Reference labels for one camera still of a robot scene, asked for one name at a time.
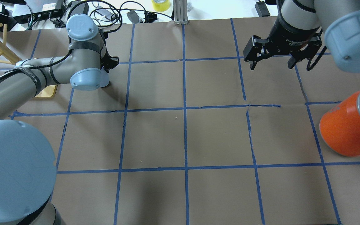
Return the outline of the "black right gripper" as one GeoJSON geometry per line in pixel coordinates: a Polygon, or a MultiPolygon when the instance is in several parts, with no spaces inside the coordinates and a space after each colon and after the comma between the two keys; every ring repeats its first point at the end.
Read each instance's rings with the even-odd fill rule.
{"type": "Polygon", "coordinates": [[[267,39],[251,36],[243,50],[244,61],[249,63],[250,70],[254,70],[261,60],[291,54],[287,65],[293,69],[298,62],[311,60],[318,53],[322,41],[317,30],[317,27],[309,30],[293,27],[283,16],[277,16],[267,39]]]}

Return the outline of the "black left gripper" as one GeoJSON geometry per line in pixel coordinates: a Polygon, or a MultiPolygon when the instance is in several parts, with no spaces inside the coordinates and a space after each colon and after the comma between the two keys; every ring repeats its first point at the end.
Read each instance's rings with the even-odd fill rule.
{"type": "Polygon", "coordinates": [[[106,48],[106,40],[104,34],[101,34],[102,49],[101,49],[101,69],[111,70],[120,64],[119,57],[111,57],[106,48]]]}

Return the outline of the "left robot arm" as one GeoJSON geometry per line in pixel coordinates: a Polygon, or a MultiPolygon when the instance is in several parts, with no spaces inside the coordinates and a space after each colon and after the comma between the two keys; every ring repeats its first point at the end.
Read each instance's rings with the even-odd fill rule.
{"type": "Polygon", "coordinates": [[[49,140],[19,117],[62,113],[62,101],[37,100],[51,86],[94,91],[109,84],[119,64],[109,55],[104,30],[86,14],[66,22],[65,56],[21,60],[0,76],[0,225],[64,225],[51,202],[58,160],[49,140]]]}

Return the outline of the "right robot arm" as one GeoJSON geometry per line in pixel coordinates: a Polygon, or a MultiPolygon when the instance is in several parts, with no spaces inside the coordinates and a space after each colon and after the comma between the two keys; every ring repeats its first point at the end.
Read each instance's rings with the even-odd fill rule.
{"type": "Polygon", "coordinates": [[[254,70],[264,59],[291,55],[289,69],[309,60],[319,48],[329,50],[336,66],[348,73],[360,73],[360,0],[266,0],[276,5],[278,16],[267,38],[252,36],[246,44],[244,61],[254,70]]]}

